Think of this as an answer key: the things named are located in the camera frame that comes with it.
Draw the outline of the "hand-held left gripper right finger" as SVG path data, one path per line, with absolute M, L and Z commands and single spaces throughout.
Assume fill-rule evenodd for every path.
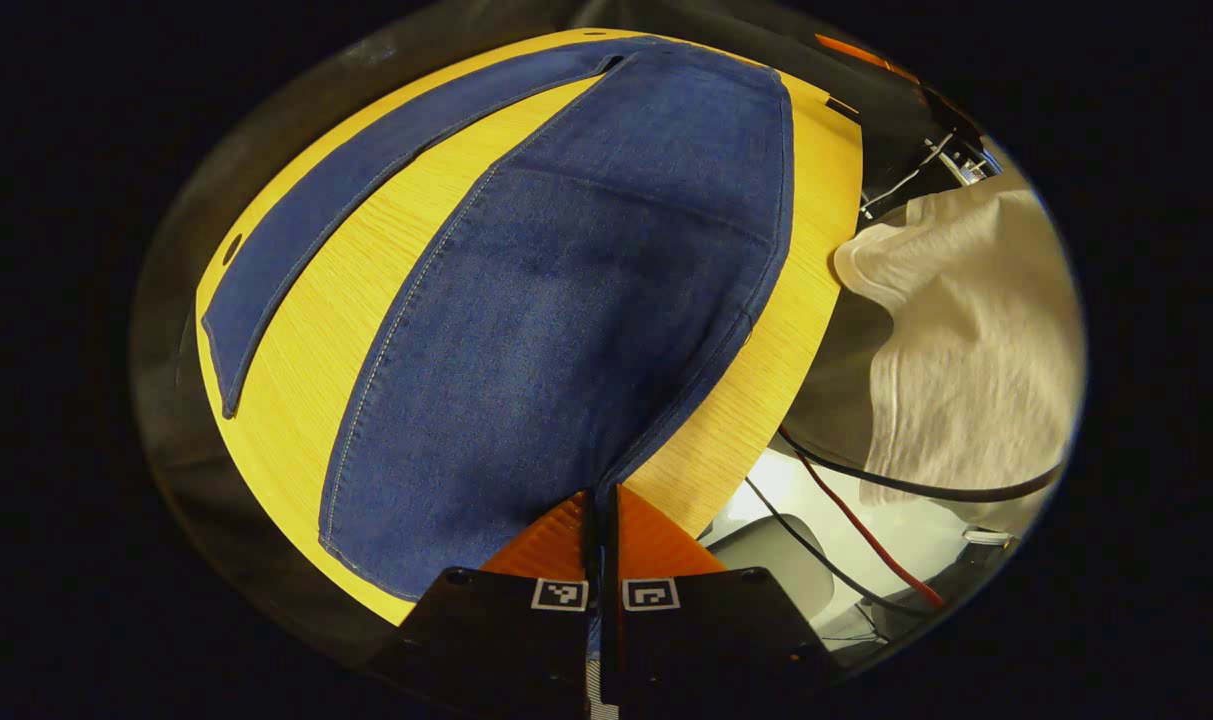
M 638 577 L 625 491 L 603 493 L 603 702 L 807 705 L 835 659 L 769 568 Z

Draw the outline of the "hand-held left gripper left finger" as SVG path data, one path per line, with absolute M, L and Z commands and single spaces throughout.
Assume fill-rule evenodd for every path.
M 443 568 L 370 672 L 423 701 L 586 701 L 600 533 L 582 491 L 483 568 Z

